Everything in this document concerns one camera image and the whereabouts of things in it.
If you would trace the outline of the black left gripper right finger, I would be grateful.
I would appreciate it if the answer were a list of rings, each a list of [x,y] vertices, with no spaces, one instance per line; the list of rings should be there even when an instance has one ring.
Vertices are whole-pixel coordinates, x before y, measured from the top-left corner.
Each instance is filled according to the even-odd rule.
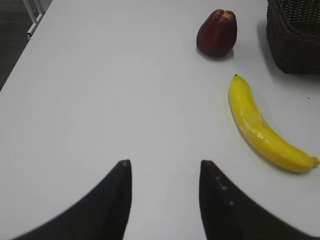
[[[199,207],[208,240],[313,240],[241,191],[211,160],[202,160]]]

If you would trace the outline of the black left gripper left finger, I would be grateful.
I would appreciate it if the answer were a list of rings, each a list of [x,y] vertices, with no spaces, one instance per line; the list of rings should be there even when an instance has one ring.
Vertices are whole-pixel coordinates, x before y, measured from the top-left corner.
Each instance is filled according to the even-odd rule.
[[[132,165],[119,161],[82,199],[19,240],[121,240],[132,205]]]

